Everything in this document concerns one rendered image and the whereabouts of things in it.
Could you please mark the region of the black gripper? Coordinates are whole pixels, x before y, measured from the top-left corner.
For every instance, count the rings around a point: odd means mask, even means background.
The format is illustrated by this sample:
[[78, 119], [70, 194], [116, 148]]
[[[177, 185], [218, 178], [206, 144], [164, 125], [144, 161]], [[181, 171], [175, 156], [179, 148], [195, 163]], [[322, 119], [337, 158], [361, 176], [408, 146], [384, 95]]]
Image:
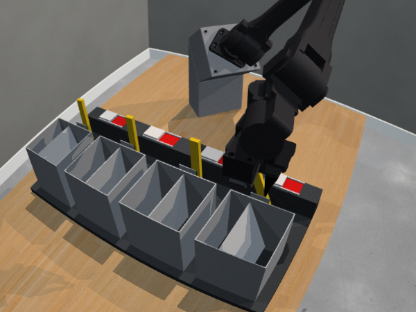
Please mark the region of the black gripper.
[[[235, 139], [235, 134], [225, 146], [225, 152], [229, 148], [231, 143], [234, 141], [234, 139]], [[284, 140], [284, 147], [276, 163], [273, 165], [273, 164], [263, 162], [260, 165], [258, 173], [263, 173], [266, 175], [265, 185], [264, 185], [264, 196], [268, 195], [268, 192], [271, 186], [278, 180], [280, 174], [286, 172], [289, 162], [291, 160], [291, 157], [295, 154], [295, 149], [296, 149], [296, 143]]]

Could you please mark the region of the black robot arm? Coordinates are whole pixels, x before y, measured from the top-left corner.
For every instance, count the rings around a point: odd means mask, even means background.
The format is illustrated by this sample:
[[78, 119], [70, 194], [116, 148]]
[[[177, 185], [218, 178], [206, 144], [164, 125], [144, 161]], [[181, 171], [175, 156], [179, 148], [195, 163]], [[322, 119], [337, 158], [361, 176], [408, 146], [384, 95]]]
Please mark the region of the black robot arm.
[[[239, 68], [251, 67], [272, 48], [272, 33], [309, 1], [279, 0], [250, 22], [221, 28], [209, 50]], [[223, 175], [232, 185], [252, 188], [260, 165], [276, 163], [298, 109], [314, 107], [327, 95], [331, 45], [344, 2], [312, 0], [296, 34], [263, 66], [265, 80], [248, 85], [245, 114], [223, 155]]]

